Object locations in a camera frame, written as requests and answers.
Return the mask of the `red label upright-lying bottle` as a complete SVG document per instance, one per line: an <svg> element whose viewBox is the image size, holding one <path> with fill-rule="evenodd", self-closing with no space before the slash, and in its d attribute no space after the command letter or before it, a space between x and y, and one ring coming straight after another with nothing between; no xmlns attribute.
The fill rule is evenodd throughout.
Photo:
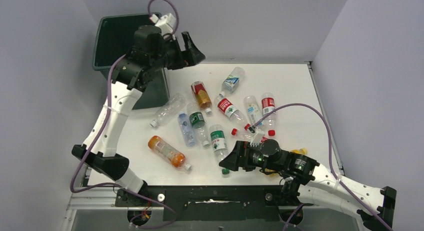
<svg viewBox="0 0 424 231"><path fill-rule="evenodd" d="M261 104L262 116L265 117L276 108L274 95L270 92L263 93L261 96ZM275 112L267 116L262 121L262 124L270 137L274 137L276 135L277 115Z"/></svg>

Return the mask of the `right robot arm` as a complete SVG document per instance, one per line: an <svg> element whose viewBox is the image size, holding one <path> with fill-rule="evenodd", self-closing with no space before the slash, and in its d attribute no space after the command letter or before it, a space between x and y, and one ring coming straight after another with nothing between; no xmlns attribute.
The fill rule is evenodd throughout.
<svg viewBox="0 0 424 231"><path fill-rule="evenodd" d="M266 175L278 174L284 182L282 200L289 205L313 204L361 219L371 231L393 227L397 191L359 183L331 171L315 159L280 148L273 139L259 144L238 140L219 166L237 172L259 168Z"/></svg>

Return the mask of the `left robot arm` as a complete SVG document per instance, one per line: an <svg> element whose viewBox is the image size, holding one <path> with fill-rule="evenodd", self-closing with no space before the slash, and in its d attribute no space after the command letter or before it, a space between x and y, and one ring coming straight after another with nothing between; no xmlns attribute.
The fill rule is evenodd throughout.
<svg viewBox="0 0 424 231"><path fill-rule="evenodd" d="M196 47L187 31L181 33L184 50L171 33L164 34L153 25L140 26L134 33L134 43L110 67L107 77L107 96L101 112L82 144L72 148L72 155L80 160L71 178L69 189L81 193L94 187L118 187L127 193L148 200L148 184L130 169L130 160L117 153L123 128L134 105L147 86L163 69L179 70L192 67L206 56ZM108 177L111 182L75 188L76 178L87 165Z"/></svg>

